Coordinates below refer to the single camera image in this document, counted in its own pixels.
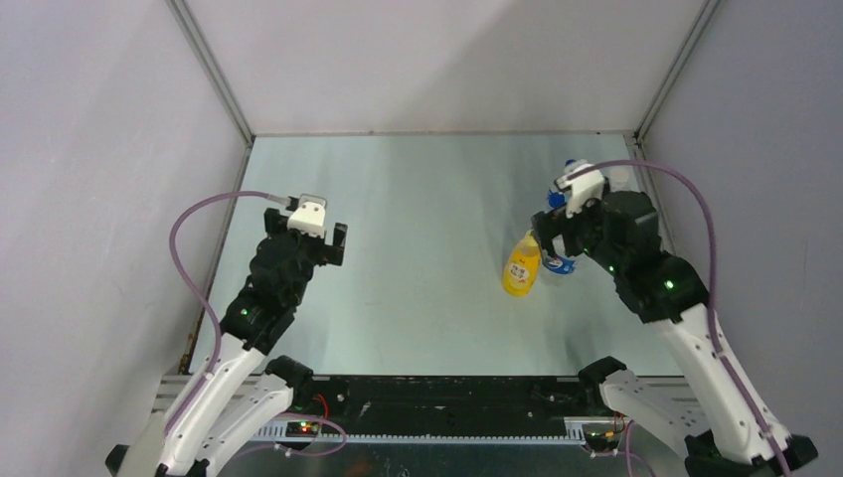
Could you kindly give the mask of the clear crushed bottle blue label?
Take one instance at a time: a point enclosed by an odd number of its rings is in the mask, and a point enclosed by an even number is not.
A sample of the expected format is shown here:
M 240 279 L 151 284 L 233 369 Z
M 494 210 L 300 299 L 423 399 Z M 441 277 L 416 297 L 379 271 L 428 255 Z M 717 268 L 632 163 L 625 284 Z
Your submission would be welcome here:
M 559 191 L 549 190 L 547 193 L 547 205 L 550 210 L 563 208 L 567 203 L 567 198 L 564 193 Z

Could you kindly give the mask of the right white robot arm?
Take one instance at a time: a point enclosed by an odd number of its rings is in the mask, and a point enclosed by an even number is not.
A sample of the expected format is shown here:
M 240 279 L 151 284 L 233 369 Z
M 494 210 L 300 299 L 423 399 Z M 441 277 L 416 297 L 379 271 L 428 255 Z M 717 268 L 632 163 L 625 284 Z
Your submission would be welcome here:
M 670 446 L 690 476 L 789 476 L 818 456 L 765 405 L 726 339 L 713 299 L 695 268 L 663 249 L 659 218 L 641 192 L 611 192 L 573 213 L 538 212 L 533 235 L 545 252 L 562 239 L 567 256 L 585 254 L 611 277 L 623 304 L 657 334 L 699 406 L 695 414 L 637 381 L 614 357 L 579 373 L 584 411 L 618 411 Z

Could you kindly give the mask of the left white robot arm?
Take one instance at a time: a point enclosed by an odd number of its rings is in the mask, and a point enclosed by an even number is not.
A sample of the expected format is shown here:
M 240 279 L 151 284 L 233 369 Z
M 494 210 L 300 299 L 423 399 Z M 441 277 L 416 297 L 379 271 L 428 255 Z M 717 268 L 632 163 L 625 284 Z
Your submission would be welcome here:
M 314 401 L 312 371 L 268 353 L 292 324 L 319 266 L 343 262 L 343 224 L 326 242 L 326 204 L 303 196 L 264 213 L 266 237 L 257 246 L 244 287 L 229 305 L 202 372 L 164 412 L 151 416 L 132 445 L 105 459 L 112 476 L 216 476 L 266 423 Z

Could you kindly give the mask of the yellow juice bottle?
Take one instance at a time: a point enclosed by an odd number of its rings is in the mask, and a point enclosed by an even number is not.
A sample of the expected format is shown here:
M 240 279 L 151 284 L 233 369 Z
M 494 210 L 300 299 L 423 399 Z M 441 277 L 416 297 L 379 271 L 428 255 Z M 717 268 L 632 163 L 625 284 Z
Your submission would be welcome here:
M 542 263 L 542 252 L 533 231 L 528 230 L 515 244 L 502 272 L 504 290 L 516 297 L 532 289 Z

